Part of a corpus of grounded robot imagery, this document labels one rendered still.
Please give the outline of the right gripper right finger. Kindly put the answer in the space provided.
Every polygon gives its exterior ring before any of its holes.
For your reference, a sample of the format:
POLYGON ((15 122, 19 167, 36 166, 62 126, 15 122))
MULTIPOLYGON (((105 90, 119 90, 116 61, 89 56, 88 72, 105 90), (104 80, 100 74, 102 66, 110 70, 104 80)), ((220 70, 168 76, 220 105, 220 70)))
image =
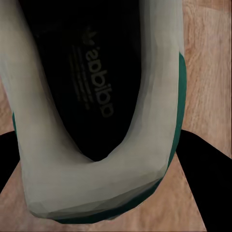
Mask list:
POLYGON ((232 159, 186 130, 176 153, 207 232, 232 232, 232 159))

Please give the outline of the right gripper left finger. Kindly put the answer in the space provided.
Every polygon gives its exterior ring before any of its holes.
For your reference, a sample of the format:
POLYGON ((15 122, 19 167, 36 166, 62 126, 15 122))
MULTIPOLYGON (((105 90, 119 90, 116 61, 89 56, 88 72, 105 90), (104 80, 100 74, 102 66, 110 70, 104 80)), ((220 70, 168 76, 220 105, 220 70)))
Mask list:
POLYGON ((0 136, 0 193, 20 161, 15 131, 0 136))

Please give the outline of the gym shoe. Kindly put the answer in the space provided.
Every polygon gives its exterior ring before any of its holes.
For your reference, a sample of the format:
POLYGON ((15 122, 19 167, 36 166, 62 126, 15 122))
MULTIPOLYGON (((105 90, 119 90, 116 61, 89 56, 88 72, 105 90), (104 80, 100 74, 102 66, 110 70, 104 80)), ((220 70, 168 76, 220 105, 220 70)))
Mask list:
POLYGON ((0 0, 0 75, 29 212, 113 220, 155 192, 179 144, 182 0, 0 0))

